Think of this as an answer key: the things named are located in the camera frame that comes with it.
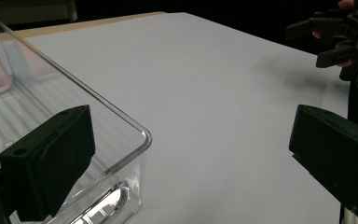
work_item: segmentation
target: plastic bin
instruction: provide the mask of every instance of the plastic bin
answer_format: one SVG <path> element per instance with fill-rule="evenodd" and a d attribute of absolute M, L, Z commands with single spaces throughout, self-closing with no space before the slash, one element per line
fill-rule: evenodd
<path fill-rule="evenodd" d="M 90 107 L 96 152 L 59 213 L 41 223 L 127 223 L 142 207 L 150 132 L 0 22 L 0 152 L 78 105 Z M 21 223 L 16 213 L 10 221 Z"/>

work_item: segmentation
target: white tabletop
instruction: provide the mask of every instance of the white tabletop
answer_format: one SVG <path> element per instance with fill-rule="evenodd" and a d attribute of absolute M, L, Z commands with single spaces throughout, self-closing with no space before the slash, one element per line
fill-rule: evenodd
<path fill-rule="evenodd" d="M 186 13 L 27 40 L 152 133 L 131 223 L 338 223 L 288 149 L 298 104 L 346 117 L 338 67 Z"/>

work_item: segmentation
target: black object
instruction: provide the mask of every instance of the black object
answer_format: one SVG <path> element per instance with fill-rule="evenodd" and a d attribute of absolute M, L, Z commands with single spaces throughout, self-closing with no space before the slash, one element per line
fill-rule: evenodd
<path fill-rule="evenodd" d="M 321 108 L 299 105 L 289 149 L 358 216 L 358 124 Z"/>
<path fill-rule="evenodd" d="M 325 68 L 351 60 L 351 66 L 343 67 L 339 77 L 345 81 L 356 80 L 358 77 L 358 0 L 354 0 L 353 10 L 318 11 L 306 21 L 287 26 L 285 38 L 290 40 L 313 31 L 321 33 L 322 48 L 332 47 L 334 34 L 346 36 L 351 41 L 346 46 L 320 52 L 316 67 Z"/>
<path fill-rule="evenodd" d="M 95 153 L 90 107 L 64 110 L 0 153 L 0 223 L 55 216 Z"/>

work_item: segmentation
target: white surface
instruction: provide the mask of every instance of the white surface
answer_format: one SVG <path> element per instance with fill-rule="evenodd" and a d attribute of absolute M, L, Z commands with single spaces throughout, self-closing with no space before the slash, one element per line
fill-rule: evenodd
<path fill-rule="evenodd" d="M 346 117 L 338 67 L 186 13 L 27 40 L 152 133 L 131 223 L 338 223 L 288 149 L 298 104 Z"/>

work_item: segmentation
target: white table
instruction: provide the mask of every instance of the white table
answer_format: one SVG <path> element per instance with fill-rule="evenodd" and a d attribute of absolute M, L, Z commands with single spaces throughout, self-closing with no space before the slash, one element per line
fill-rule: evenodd
<path fill-rule="evenodd" d="M 132 224 L 338 223 L 288 149 L 298 104 L 346 117 L 338 67 L 186 13 L 26 39 L 152 133 Z"/>

